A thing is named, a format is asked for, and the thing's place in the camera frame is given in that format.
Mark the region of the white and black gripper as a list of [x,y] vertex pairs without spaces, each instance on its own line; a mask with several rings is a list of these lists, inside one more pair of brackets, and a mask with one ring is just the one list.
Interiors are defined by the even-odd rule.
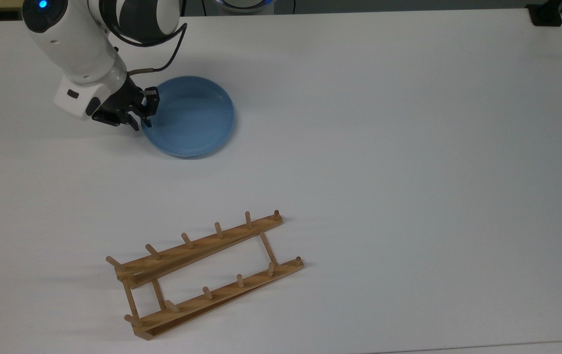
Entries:
[[75,118],[112,127],[128,125],[139,132],[134,114],[142,113],[143,119],[150,119],[156,114],[160,99],[158,87],[142,90],[127,74],[114,74],[87,84],[63,76],[54,103]]

